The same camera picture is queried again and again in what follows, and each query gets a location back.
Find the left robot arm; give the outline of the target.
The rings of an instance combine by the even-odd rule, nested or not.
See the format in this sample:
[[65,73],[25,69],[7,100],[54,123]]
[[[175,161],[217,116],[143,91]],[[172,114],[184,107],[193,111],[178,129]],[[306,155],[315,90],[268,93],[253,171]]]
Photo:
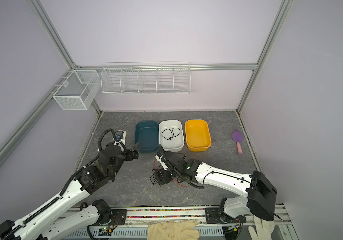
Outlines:
[[81,228],[112,223],[113,212],[106,201],[94,201],[69,217],[61,216],[108,182],[113,182],[125,161],[138,159],[138,143],[127,149],[125,135],[107,129],[98,139],[98,154],[77,170],[62,190],[30,214],[0,224],[2,240],[61,240]]

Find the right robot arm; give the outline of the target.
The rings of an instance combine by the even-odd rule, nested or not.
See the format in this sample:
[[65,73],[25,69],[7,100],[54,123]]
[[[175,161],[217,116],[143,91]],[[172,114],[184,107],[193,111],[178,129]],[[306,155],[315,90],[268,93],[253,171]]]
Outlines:
[[174,152],[162,149],[156,153],[155,158],[161,168],[156,170],[153,182],[160,186],[176,181],[196,189],[210,185],[236,194],[234,198],[223,198],[218,208],[205,209],[209,224],[245,223],[245,215],[272,222],[277,216],[277,189],[259,171],[252,174],[229,172],[199,160],[187,161]]

